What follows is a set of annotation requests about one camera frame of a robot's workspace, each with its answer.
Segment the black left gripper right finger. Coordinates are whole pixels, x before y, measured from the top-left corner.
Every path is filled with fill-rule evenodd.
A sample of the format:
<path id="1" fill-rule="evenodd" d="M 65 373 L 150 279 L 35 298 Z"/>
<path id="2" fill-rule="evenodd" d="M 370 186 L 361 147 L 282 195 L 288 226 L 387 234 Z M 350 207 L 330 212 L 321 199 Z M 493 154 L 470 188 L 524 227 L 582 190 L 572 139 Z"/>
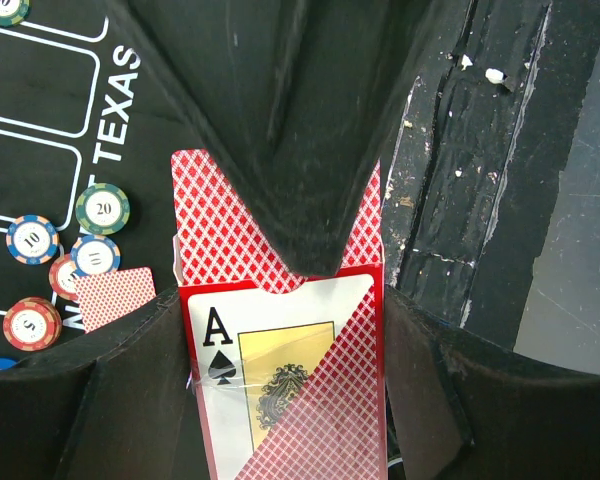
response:
<path id="1" fill-rule="evenodd" d="M 409 479 L 600 479 L 600 375 L 504 349 L 384 294 L 385 375 Z"/>

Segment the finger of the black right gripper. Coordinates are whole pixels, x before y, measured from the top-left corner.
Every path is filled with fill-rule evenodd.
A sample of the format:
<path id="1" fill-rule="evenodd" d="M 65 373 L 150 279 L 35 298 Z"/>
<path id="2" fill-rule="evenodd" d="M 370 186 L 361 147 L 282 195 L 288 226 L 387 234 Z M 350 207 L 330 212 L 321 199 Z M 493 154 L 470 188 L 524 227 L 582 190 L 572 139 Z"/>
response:
<path id="1" fill-rule="evenodd" d="M 334 274 L 436 1 L 128 1 L 124 31 L 284 263 Z"/>

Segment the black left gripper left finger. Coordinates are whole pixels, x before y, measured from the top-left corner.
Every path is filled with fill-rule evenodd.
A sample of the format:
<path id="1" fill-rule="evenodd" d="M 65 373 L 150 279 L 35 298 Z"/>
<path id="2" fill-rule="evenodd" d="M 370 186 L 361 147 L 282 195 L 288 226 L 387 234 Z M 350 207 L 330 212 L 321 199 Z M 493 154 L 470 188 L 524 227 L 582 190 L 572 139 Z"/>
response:
<path id="1" fill-rule="evenodd" d="M 190 372 L 177 288 L 0 371 L 0 479 L 168 479 Z"/>

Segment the red backed playing card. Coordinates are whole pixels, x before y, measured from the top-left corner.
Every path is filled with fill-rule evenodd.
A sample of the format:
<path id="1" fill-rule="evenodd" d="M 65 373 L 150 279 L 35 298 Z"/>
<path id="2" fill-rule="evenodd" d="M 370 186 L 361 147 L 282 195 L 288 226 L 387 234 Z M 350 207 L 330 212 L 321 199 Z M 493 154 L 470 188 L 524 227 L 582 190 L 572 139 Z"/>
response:
<path id="1" fill-rule="evenodd" d="M 76 294 L 86 333 L 139 309 L 156 296 L 148 267 L 79 277 Z"/>

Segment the blue poker chip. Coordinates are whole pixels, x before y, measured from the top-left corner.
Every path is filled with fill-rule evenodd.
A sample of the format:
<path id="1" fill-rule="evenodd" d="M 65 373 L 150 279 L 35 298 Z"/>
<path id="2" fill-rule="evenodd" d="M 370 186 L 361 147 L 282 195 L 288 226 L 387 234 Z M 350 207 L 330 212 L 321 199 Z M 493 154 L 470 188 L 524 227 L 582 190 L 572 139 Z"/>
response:
<path id="1" fill-rule="evenodd" d="M 70 256 L 80 277 L 117 271 L 121 262 L 117 244 L 101 235 L 79 238 L 73 245 Z"/>
<path id="2" fill-rule="evenodd" d="M 5 236 L 9 253 L 26 265 L 40 265 L 51 260 L 59 247 L 59 235 L 46 217 L 27 214 L 15 219 Z"/>

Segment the red playing card deck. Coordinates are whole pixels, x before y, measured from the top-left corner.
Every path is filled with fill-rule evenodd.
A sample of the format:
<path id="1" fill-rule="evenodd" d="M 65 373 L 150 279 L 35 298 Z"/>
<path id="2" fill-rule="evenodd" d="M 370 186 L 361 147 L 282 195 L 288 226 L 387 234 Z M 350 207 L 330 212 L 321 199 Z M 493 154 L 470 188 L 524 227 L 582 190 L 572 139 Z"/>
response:
<path id="1" fill-rule="evenodd" d="M 380 176 L 338 272 L 293 274 L 203 150 L 171 158 L 180 296 L 214 479 L 383 479 Z"/>

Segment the green poker chip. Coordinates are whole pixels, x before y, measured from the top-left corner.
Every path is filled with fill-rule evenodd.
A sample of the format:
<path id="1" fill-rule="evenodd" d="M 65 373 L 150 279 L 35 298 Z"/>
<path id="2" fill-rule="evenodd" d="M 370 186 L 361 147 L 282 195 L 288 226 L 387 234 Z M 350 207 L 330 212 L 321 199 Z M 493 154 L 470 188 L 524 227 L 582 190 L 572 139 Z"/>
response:
<path id="1" fill-rule="evenodd" d="M 79 195 L 75 215 L 87 232 L 112 235 L 123 229 L 129 220 L 129 199 L 116 185 L 94 183 Z"/>
<path id="2" fill-rule="evenodd" d="M 22 23 L 29 11 L 29 0 L 0 0 L 0 26 L 12 27 Z"/>

